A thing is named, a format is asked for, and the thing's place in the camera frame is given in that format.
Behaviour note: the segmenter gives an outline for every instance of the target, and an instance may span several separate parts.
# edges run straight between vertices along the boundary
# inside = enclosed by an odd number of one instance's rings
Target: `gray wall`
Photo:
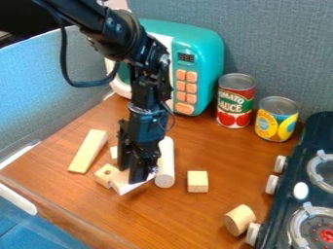
[[[332,0],[129,0],[139,18],[194,24],[225,41],[225,72],[258,81],[256,102],[299,101],[301,119],[333,111]]]

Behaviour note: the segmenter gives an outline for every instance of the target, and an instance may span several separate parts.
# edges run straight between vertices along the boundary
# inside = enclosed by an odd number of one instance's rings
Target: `stove knob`
[[[265,192],[269,195],[273,195],[276,191],[277,185],[278,185],[278,176],[270,175],[267,181]]]
[[[247,229],[246,243],[250,246],[255,245],[260,230],[260,224],[251,223]]]
[[[309,187],[303,182],[299,182],[295,185],[293,191],[294,197],[297,199],[305,199],[309,194]]]
[[[282,173],[286,166],[286,157],[285,156],[277,156],[276,163],[274,165],[275,173]]]

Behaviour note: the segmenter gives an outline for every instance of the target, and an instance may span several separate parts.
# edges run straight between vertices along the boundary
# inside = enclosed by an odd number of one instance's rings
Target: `wooden table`
[[[244,203],[259,223],[264,221],[273,200],[264,194],[267,178],[273,174],[276,156],[290,154],[297,134],[285,143],[273,143],[259,138],[253,124],[242,129],[221,127],[214,120],[214,106],[197,117],[179,115],[168,133],[175,145],[175,185],[160,189],[151,181],[118,196],[97,185],[93,173],[110,162],[109,147],[117,143],[118,120],[128,118],[127,103],[112,96],[1,173],[109,232],[117,247],[250,248],[244,235],[227,232],[222,216]],[[108,131],[107,146],[86,175],[67,172],[91,128]],[[208,171],[207,194],[187,192],[187,170]]]

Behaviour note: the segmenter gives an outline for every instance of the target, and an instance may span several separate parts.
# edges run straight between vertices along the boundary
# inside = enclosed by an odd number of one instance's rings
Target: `toy stove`
[[[289,157],[278,156],[266,186],[274,195],[263,225],[246,242],[260,249],[333,249],[333,112],[310,116]]]

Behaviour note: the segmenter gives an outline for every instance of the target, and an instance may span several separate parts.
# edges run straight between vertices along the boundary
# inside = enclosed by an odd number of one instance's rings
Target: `blue chair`
[[[38,215],[29,215],[0,197],[0,248],[88,249],[89,246]]]

